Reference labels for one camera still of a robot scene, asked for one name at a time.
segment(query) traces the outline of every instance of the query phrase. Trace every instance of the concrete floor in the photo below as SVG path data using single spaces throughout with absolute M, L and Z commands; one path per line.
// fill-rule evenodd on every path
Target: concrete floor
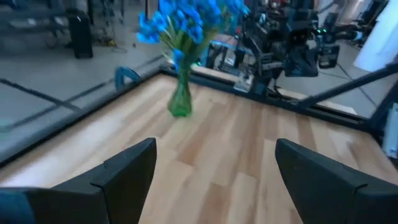
M 132 33 L 143 10 L 143 6 L 133 3 L 126 11 L 124 25 L 115 26 L 116 43 L 126 49 L 125 53 L 110 47 L 94 47 L 93 58 L 78 60 L 70 49 L 46 48 L 46 34 L 0 37 L 0 156 L 51 124 L 115 92 L 116 67 L 127 66 L 144 74 L 163 62 L 161 46 L 140 44 Z M 352 66 L 357 53 L 357 49 L 341 44 L 336 68 L 320 70 L 316 78 L 281 76 L 278 85 L 313 95 L 349 82 L 367 74 Z M 359 115 L 370 116 L 396 80 L 394 75 L 330 101 L 350 106 Z M 35 96 L 27 93 L 29 91 L 41 95 Z
M 369 73 L 353 65 L 358 53 L 358 49 L 341 42 L 338 66 L 326 70 L 319 69 L 319 76 L 315 78 L 287 78 L 281 76 L 278 79 L 278 85 L 290 91 L 314 95 L 333 86 L 349 82 Z M 357 114 L 370 117 L 397 79 L 398 74 L 391 75 L 361 88 L 338 95 L 328 101 L 350 106 L 354 108 Z

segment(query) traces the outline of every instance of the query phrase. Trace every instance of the equipment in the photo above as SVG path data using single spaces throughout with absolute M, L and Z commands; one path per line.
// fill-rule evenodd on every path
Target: equipment
M 156 164 L 148 138 L 51 189 L 0 189 L 0 223 L 138 223 Z
M 318 28 L 312 1 L 300 2 L 292 1 L 289 7 L 279 11 L 263 7 L 245 17 L 242 42 L 256 58 L 257 76 L 277 79 L 282 71 L 279 69 L 270 74 L 262 69 L 267 67 L 261 61 L 267 54 L 272 58 L 267 63 L 282 62 L 287 77 L 316 77 L 317 63 L 320 68 L 336 66 L 340 51 L 337 40 L 361 38 L 355 26 L 335 26 L 337 14 L 333 13 Z M 315 39 L 315 48 L 310 49 L 307 45 L 310 39 Z
M 398 186 L 286 139 L 275 157 L 303 223 L 397 223 Z
M 73 51 L 76 58 L 93 57 L 91 43 L 90 19 L 81 11 L 69 11 L 69 30 Z

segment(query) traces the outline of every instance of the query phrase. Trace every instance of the wooden table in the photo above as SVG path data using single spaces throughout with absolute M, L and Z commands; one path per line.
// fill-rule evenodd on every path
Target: wooden table
M 368 134 L 196 85 L 194 113 L 175 119 L 166 110 L 175 84 L 154 77 L 0 170 L 0 184 L 51 187 L 150 136 L 159 156 L 141 223 L 301 223 L 277 138 L 398 184 Z

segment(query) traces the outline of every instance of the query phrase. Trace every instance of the vase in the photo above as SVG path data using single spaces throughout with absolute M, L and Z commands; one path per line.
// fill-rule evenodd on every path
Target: vase
M 168 109 L 174 117 L 187 117 L 192 113 L 191 93 L 188 79 L 191 73 L 190 68 L 178 70 L 177 87 L 169 101 Z

